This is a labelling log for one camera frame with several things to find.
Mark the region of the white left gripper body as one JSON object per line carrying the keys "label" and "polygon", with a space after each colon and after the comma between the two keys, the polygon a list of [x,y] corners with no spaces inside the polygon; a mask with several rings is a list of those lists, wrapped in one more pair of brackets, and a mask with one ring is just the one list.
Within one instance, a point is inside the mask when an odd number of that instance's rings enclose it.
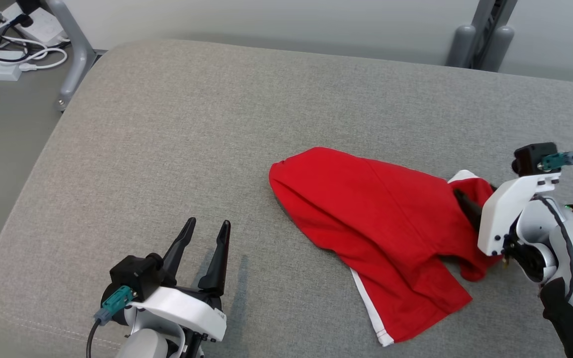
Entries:
{"label": "white left gripper body", "polygon": [[132,301],[131,306],[128,342],[143,330],[153,331],[175,344],[185,342],[184,329],[214,342],[222,341],[226,333],[227,317],[223,311],[175,288],[159,287],[145,301]]}

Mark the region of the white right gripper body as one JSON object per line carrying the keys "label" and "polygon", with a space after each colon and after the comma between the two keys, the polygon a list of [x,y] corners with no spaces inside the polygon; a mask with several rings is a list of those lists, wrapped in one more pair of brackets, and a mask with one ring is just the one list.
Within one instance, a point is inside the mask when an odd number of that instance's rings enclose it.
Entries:
{"label": "white right gripper body", "polygon": [[555,190],[560,175],[524,176],[500,185],[482,208],[478,249],[487,256],[500,254],[505,236],[511,233],[511,229],[524,242],[539,242],[555,221],[544,203],[534,200],[534,195]]}

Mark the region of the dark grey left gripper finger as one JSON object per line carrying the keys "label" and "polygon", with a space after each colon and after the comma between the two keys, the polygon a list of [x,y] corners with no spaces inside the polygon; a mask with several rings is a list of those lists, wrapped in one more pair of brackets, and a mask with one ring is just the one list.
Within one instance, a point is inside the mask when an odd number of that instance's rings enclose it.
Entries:
{"label": "dark grey left gripper finger", "polygon": [[205,275],[198,281],[198,288],[211,296],[222,297],[225,289],[231,223],[225,220],[216,238],[216,249]]}
{"label": "dark grey left gripper finger", "polygon": [[177,285],[178,268],[184,254],[184,250],[191,242],[196,223],[197,220],[195,217],[191,217],[187,220],[177,238],[175,238],[163,257],[162,286],[175,287]]}

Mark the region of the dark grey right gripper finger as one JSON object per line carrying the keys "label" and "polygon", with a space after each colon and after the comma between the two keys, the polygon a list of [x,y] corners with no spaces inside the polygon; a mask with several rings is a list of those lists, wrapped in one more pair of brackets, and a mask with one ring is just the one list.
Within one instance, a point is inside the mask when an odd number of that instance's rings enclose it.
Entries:
{"label": "dark grey right gripper finger", "polygon": [[455,189],[453,194],[471,227],[476,234],[479,234],[482,205],[489,198],[487,190],[465,191],[463,189]]}

